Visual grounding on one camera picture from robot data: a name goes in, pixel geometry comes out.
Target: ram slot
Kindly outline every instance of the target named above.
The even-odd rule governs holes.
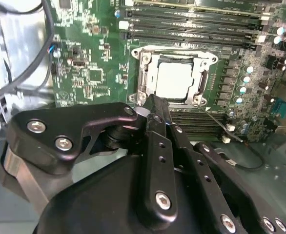
[[[129,30],[133,38],[167,39],[189,42],[205,42],[208,44],[221,44],[228,46],[242,46],[248,42],[243,37],[224,36],[210,33],[192,33],[184,30],[166,30],[151,28],[133,28]]]
[[[198,22],[213,22],[224,25],[248,28],[250,25],[259,25],[256,17],[232,16],[228,14],[188,12],[160,7],[125,8],[121,17],[153,17],[160,19],[196,20]]]
[[[149,27],[149,28],[159,28],[159,29],[177,29],[183,28],[188,32],[210,32],[214,34],[222,34],[229,36],[244,37],[244,28],[238,26],[224,26],[218,25],[217,23],[196,23],[192,21],[185,21],[179,19],[157,19],[151,17],[140,17],[140,18],[125,18],[129,20],[130,24],[134,27]]]
[[[255,12],[254,4],[248,1],[241,1],[242,4],[238,5],[236,1],[197,1],[194,3],[182,3],[180,0],[133,0],[136,6],[155,6],[155,7],[175,7],[181,9],[191,9],[197,11],[209,11],[209,12],[219,12],[228,13],[233,15],[252,15],[261,16],[262,13]],[[281,3],[282,0],[270,0],[274,2]]]

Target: cable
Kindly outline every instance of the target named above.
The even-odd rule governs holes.
[[[47,22],[47,28],[49,36],[47,37],[46,41],[44,42],[43,47],[40,49],[39,53],[35,57],[35,59],[31,62],[31,64],[26,68],[25,71],[23,71],[22,74],[20,74],[16,79],[14,79],[11,83],[5,85],[0,89],[0,96],[4,95],[5,93],[9,93],[14,88],[22,84],[25,80],[27,80],[33,72],[37,69],[37,67],[40,65],[41,61],[43,60],[46,50],[50,47],[53,37],[54,37],[54,24],[52,19],[51,10],[49,8],[49,5],[46,0],[42,0],[42,6],[46,14],[46,22]]]
[[[231,133],[230,131],[228,131],[228,129],[226,129],[226,127],[220,123],[214,116],[212,116],[209,112],[205,111],[201,106],[199,106],[199,108],[204,111],[207,115],[209,115],[209,117],[211,117],[220,127],[222,127],[222,129],[233,139],[236,139],[239,142],[243,142],[242,139],[240,139],[238,136],[235,136],[233,133]]]
[[[242,166],[240,164],[237,164],[236,161],[230,159],[224,152],[223,149],[220,149],[220,148],[217,148],[217,149],[214,149],[216,151],[217,154],[219,154],[228,164],[236,167],[236,168],[239,168],[239,169],[242,169],[242,170],[245,170],[245,171],[249,171],[249,172],[254,172],[254,171],[257,171],[257,170],[260,170],[262,169],[265,164],[266,164],[266,161],[265,161],[265,158],[260,154],[258,153],[258,151],[254,150],[247,142],[244,142],[244,145],[255,155],[257,156],[261,163],[259,166],[257,167],[245,167],[245,166]]]
[[[42,3],[40,3],[34,9],[31,9],[31,10],[26,11],[26,12],[20,12],[20,11],[16,11],[16,10],[7,9],[5,6],[0,4],[0,12],[5,13],[5,14],[12,14],[12,15],[30,15],[30,14],[33,14],[35,12],[38,12],[41,8],[42,8]]]
[[[41,85],[39,85],[37,88],[33,89],[33,90],[30,90],[30,89],[21,89],[21,88],[15,88],[15,92],[10,92],[11,94],[17,94],[17,92],[23,92],[23,94],[25,96],[37,96],[37,97],[44,97],[44,98],[47,98],[47,97],[53,97],[52,95],[50,96],[49,94],[43,94],[43,93],[40,93],[39,91],[44,87],[46,86],[49,78],[50,78],[50,74],[51,74],[51,69],[52,69],[52,60],[53,59],[53,56],[52,54],[49,54],[49,62],[48,62],[48,68],[47,68],[47,72],[46,72],[46,75],[45,75],[45,78],[42,82]],[[10,67],[8,66],[7,62],[4,60],[4,65],[5,65],[5,68],[6,68],[6,71],[7,71],[7,78],[8,78],[8,81],[9,83],[12,83],[13,80],[12,80],[12,72],[11,72],[11,69]]]

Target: screw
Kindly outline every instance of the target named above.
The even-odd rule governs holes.
[[[278,220],[277,218],[275,219],[275,222],[279,226],[279,228],[281,228],[282,231],[286,233],[286,227],[284,226],[284,224],[280,220]]]
[[[161,123],[162,119],[158,115],[154,115],[154,119],[158,122]]]
[[[230,233],[236,232],[236,228],[233,221],[227,215],[221,215],[221,222]]]
[[[129,115],[133,115],[133,112],[132,112],[132,110],[131,110],[129,107],[125,107],[125,108],[124,108],[124,111],[125,111],[127,114],[129,114]]]
[[[171,201],[169,197],[164,193],[156,193],[156,203],[163,209],[163,210],[169,210],[171,206]]]
[[[264,217],[263,219],[265,225],[269,228],[270,231],[274,232],[274,226],[273,224],[270,222],[269,219],[267,219],[266,217]]]
[[[55,146],[62,151],[68,151],[73,147],[73,144],[69,139],[60,137],[56,139]]]
[[[30,121],[27,124],[27,128],[29,131],[33,132],[33,133],[43,133],[46,129],[46,126],[44,123],[34,120],[34,121]]]
[[[208,147],[208,146],[206,146],[206,145],[203,145],[203,148],[204,148],[204,150],[206,150],[207,152],[209,152],[209,151],[210,151],[209,147]]]
[[[179,133],[182,133],[182,132],[183,132],[182,128],[180,128],[178,125],[176,125],[175,128],[177,129],[177,131],[178,131]]]

